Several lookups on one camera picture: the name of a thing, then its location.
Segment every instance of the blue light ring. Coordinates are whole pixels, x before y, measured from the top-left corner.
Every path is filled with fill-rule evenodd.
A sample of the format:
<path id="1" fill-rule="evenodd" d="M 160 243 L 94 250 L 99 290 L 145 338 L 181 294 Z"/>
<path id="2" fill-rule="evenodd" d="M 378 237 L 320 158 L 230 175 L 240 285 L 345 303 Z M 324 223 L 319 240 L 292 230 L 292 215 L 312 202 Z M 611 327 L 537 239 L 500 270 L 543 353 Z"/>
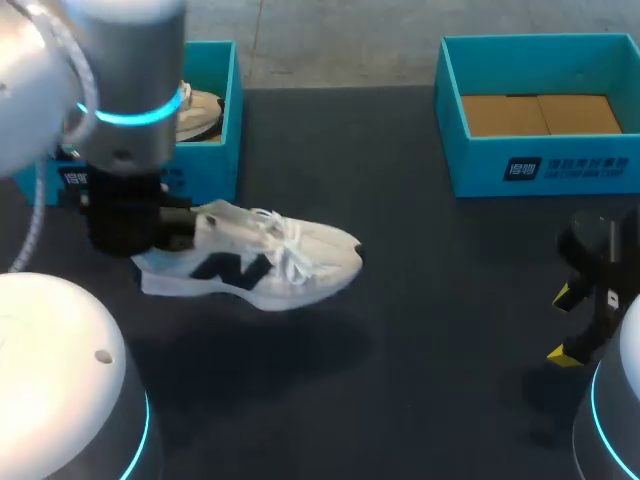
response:
<path id="1" fill-rule="evenodd" d="M 640 478 L 638 478 L 638 476 L 635 473 L 633 473 L 629 467 L 627 467 L 625 465 L 625 463 L 622 461 L 622 459 L 615 452 L 615 450 L 613 449 L 613 447 L 609 443 L 609 440 L 607 439 L 606 435 L 604 434 L 604 431 L 602 430 L 602 427 L 600 426 L 600 420 L 598 419 L 598 412 L 596 411 L 596 396 L 595 396 L 596 377 L 598 376 L 598 370 L 600 370 L 600 364 L 598 364 L 598 367 L 596 368 L 596 372 L 593 374 L 593 380 L 591 381 L 591 411 L 593 412 L 593 420 L 594 420 L 594 422 L 596 424 L 596 428 L 598 429 L 598 433 L 600 434 L 600 438 L 602 439 L 602 443 L 604 443 L 604 446 L 607 448 L 607 450 L 611 454 L 611 457 L 613 457 L 613 459 L 620 466 L 620 468 L 622 468 L 622 470 L 624 470 L 624 472 L 627 475 L 629 475 L 629 477 L 631 479 L 640 480 Z"/>
<path id="2" fill-rule="evenodd" d="M 161 122 L 166 118 L 169 118 L 171 115 L 176 113 L 180 109 L 180 105 L 182 105 L 182 89 L 179 88 L 176 94 L 173 96 L 166 105 L 157 108 L 156 110 L 152 110 L 146 113 L 132 114 L 132 115 L 123 115 L 116 113 L 106 113 L 98 111 L 96 112 L 96 117 L 98 120 L 109 123 L 111 125 L 116 125 L 119 127 L 142 127 L 145 125 L 152 125 L 154 123 Z M 87 108 L 78 104 L 78 108 L 87 113 Z"/>
<path id="3" fill-rule="evenodd" d="M 144 431 L 142 432 L 140 445 L 138 445 L 138 450 L 136 450 L 136 454 L 133 456 L 133 460 L 131 460 L 131 463 L 120 477 L 120 480 L 127 480 L 127 478 L 129 478 L 133 470 L 136 468 L 136 465 L 140 460 L 140 456 L 142 455 L 142 451 L 144 450 L 144 445 L 147 442 L 147 436 L 149 434 L 149 424 L 151 423 L 151 407 L 149 406 L 149 397 L 147 397 L 146 393 L 144 394 L 144 404 L 147 415 L 144 421 Z"/>

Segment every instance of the cardboard box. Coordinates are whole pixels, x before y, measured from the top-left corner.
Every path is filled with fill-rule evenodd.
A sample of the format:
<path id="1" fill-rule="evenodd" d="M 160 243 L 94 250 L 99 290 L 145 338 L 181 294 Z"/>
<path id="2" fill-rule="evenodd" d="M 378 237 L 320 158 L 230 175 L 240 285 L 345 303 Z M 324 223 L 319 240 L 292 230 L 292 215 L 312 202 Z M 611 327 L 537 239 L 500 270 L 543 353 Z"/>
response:
<path id="1" fill-rule="evenodd" d="M 471 95 L 462 105 L 473 137 L 549 134 L 536 97 Z"/>
<path id="2" fill-rule="evenodd" d="M 540 95 L 550 135 L 619 135 L 616 116 L 604 95 Z"/>
<path id="3" fill-rule="evenodd" d="M 178 143 L 174 159 L 162 170 L 169 193 L 202 205 L 215 199 L 234 200 L 242 134 L 242 76 L 234 42 L 188 42 L 183 78 L 195 90 L 225 99 L 220 136 L 197 143 Z M 14 182 L 33 204 L 35 168 L 17 173 Z M 86 189 L 82 161 L 52 159 L 47 171 L 47 205 L 63 205 L 69 194 Z"/>
<path id="4" fill-rule="evenodd" d="M 471 96 L 492 97 L 503 119 L 480 115 Z M 640 52 L 629 35 L 445 37 L 434 106 L 456 196 L 640 192 Z M 531 122 L 517 118 L 525 109 Z"/>

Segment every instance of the white dome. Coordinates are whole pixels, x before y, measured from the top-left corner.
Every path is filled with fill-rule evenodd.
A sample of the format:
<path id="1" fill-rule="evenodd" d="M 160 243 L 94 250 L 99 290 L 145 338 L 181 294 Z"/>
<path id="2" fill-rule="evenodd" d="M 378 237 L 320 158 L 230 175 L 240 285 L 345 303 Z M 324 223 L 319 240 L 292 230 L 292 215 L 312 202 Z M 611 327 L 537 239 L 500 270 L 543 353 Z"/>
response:
<path id="1" fill-rule="evenodd" d="M 640 297 L 624 317 L 620 331 L 620 355 L 627 380 L 640 399 Z"/>
<path id="2" fill-rule="evenodd" d="M 0 275 L 0 478 L 44 478 L 95 437 L 124 381 L 113 317 L 60 278 Z"/>

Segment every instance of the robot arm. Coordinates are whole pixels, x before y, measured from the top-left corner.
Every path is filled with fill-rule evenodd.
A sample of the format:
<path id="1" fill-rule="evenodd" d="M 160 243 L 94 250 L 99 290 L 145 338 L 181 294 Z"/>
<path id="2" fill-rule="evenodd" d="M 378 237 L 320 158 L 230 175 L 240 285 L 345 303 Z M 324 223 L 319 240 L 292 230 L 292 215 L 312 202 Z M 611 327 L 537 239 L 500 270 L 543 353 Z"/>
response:
<path id="1" fill-rule="evenodd" d="M 67 125 L 89 166 L 89 238 L 107 254 L 144 252 L 159 228 L 185 14 L 185 0 L 0 4 L 0 176 L 46 158 Z"/>

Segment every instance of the new balance logo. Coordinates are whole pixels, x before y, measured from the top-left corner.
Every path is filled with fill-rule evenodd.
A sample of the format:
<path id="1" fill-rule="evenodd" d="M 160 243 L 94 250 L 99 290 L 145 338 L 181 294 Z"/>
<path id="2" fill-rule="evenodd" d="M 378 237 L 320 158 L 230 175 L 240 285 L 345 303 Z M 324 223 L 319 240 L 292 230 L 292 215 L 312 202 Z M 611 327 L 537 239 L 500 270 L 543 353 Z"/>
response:
<path id="1" fill-rule="evenodd" d="M 212 280 L 220 278 L 227 285 L 253 290 L 260 280 L 267 275 L 273 265 L 264 255 L 256 259 L 243 272 L 240 255 L 234 253 L 214 253 L 191 273 L 195 280 Z"/>

